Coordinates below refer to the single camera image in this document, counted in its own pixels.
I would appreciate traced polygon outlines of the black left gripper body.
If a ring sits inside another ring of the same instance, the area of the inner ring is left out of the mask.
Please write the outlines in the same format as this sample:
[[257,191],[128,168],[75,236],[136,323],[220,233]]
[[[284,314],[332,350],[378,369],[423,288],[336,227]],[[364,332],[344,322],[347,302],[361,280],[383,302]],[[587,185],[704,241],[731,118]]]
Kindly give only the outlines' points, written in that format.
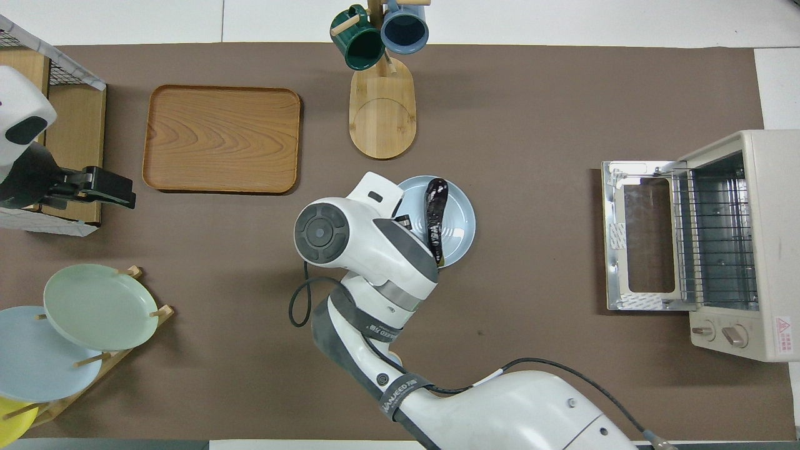
[[80,171],[61,168],[47,193],[55,198],[88,201],[91,191],[134,192],[133,182],[128,177],[118,176],[99,166],[86,166]]

